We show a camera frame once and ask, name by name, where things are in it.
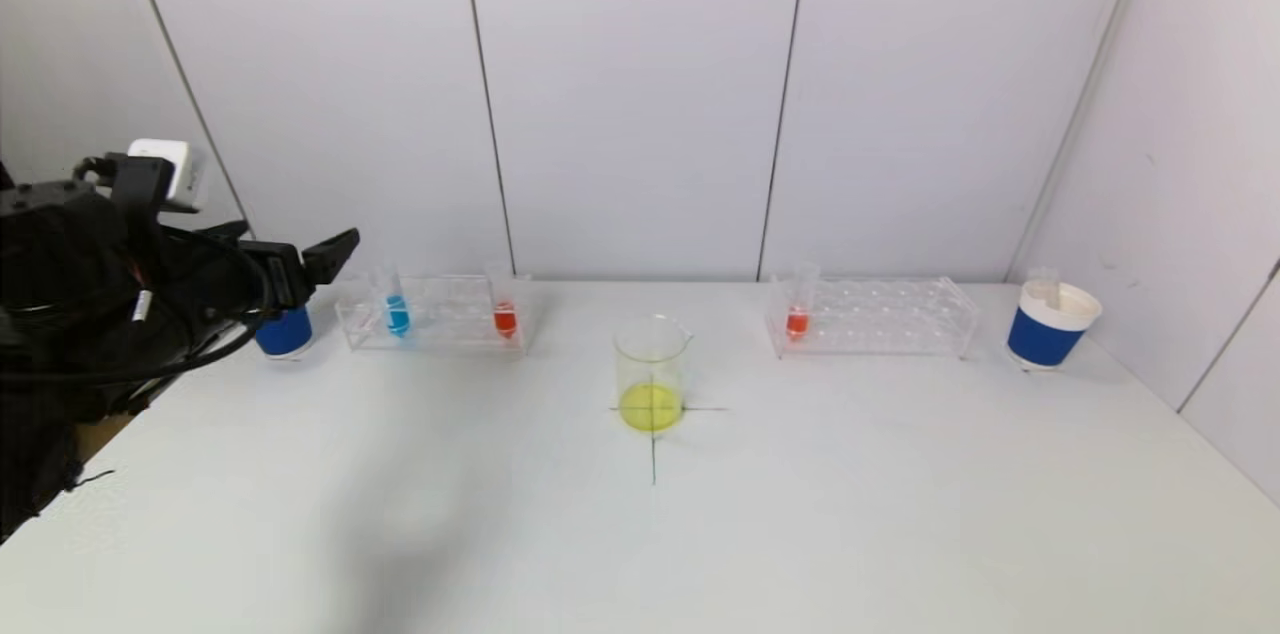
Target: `blue cup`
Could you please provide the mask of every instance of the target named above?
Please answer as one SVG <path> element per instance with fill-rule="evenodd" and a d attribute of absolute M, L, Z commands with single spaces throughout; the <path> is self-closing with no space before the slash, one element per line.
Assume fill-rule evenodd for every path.
<path fill-rule="evenodd" d="M 1101 315 L 1101 302 L 1084 289 L 1059 284 L 1059 307 L 1053 309 L 1023 284 L 1018 314 L 1009 329 L 1009 352 L 1023 369 L 1056 369 Z"/>
<path fill-rule="evenodd" d="M 269 319 L 253 336 L 262 354 L 269 357 L 284 357 L 296 354 L 311 343 L 311 318 L 307 307 L 287 309 L 279 319 Z"/>

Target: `blue liquid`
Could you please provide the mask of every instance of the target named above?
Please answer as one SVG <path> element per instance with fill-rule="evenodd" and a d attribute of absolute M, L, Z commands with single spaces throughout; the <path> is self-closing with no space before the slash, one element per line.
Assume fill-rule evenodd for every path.
<path fill-rule="evenodd" d="M 404 297 L 398 295 L 387 297 L 387 329 L 397 337 L 408 333 L 408 307 L 404 306 Z"/>

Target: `white wall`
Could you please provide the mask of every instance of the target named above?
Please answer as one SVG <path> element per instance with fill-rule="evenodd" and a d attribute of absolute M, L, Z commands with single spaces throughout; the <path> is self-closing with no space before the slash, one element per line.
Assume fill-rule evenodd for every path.
<path fill-rule="evenodd" d="M 1000 280 L 1116 0 L 800 0 L 763 273 Z"/>
<path fill-rule="evenodd" d="M 210 156 L 195 228 L 242 219 L 148 0 L 0 0 L 0 158 L 17 182 L 65 179 L 77 161 L 140 138 Z"/>
<path fill-rule="evenodd" d="M 1280 505 L 1280 284 L 1267 287 L 1183 416 Z"/>
<path fill-rule="evenodd" d="M 156 0 L 257 234 L 352 269 L 506 260 L 470 0 Z"/>
<path fill-rule="evenodd" d="M 1280 255 L 1280 0 L 1129 0 L 1019 269 L 1057 266 L 1092 336 L 1170 405 Z"/>
<path fill-rule="evenodd" d="M 754 278 L 795 0 L 476 0 L 516 266 Z"/>

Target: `robotic arm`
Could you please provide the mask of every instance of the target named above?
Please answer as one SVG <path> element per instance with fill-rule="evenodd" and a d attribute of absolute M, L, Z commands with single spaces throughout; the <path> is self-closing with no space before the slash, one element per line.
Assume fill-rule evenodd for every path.
<path fill-rule="evenodd" d="M 184 160 L 109 154 L 0 192 L 0 542 L 79 480 L 77 423 L 137 414 L 237 351 L 333 282 L 360 242 L 348 229 L 300 256 L 241 242 L 244 222 L 163 227 L 161 210 L 192 211 L 192 188 Z"/>

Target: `cup rim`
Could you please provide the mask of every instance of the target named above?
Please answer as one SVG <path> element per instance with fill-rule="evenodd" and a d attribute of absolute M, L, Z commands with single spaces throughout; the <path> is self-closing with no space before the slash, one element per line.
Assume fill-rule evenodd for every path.
<path fill-rule="evenodd" d="M 685 329 L 685 327 L 680 321 L 677 321 L 673 316 L 667 316 L 666 314 L 649 314 L 649 315 L 645 315 L 645 316 L 635 316 L 635 318 L 628 319 L 623 324 L 623 329 L 626 327 L 631 325 L 631 324 L 637 323 L 637 321 L 652 321 L 652 320 L 655 320 L 655 319 L 662 320 L 662 321 L 669 321 L 672 325 L 676 327 L 676 329 L 678 329 L 684 334 L 685 339 L 684 339 L 684 342 L 681 342 L 680 348 L 677 351 L 675 351 L 675 352 L 672 352 L 672 354 L 669 354 L 667 356 L 659 356 L 657 359 L 644 359 L 644 357 L 639 357 L 639 356 L 631 355 L 626 350 L 623 350 L 622 345 L 618 342 L 618 337 L 622 336 L 621 330 L 613 333 L 613 351 L 618 352 L 618 355 L 621 355 L 621 356 L 625 356 L 625 357 L 630 359 L 631 361 L 636 361 L 636 362 L 640 362 L 640 364 L 660 364 L 663 361 L 671 361 L 671 360 L 676 359 L 677 356 L 685 354 L 685 350 L 689 348 L 689 342 L 692 341 L 694 336 L 690 334 L 689 329 Z"/>

